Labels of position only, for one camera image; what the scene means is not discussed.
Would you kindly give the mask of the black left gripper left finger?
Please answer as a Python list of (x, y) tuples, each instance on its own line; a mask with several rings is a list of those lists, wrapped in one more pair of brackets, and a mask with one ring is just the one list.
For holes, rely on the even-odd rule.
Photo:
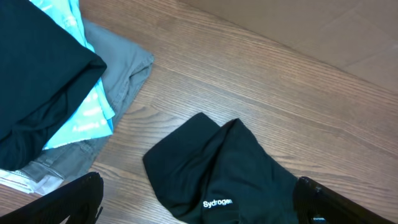
[(103, 178), (87, 173), (1, 217), (1, 224), (95, 224), (103, 211)]

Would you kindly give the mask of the black t-shirt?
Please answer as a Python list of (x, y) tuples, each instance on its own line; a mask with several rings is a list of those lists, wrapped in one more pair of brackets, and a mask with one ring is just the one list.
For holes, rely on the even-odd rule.
[(198, 113), (143, 158), (158, 201), (185, 223), (297, 223), (296, 177), (239, 119)]

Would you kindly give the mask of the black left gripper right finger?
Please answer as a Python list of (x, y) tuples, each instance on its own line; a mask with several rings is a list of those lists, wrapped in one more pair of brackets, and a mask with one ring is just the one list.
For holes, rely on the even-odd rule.
[(300, 224), (394, 224), (309, 177), (300, 177), (293, 192)]

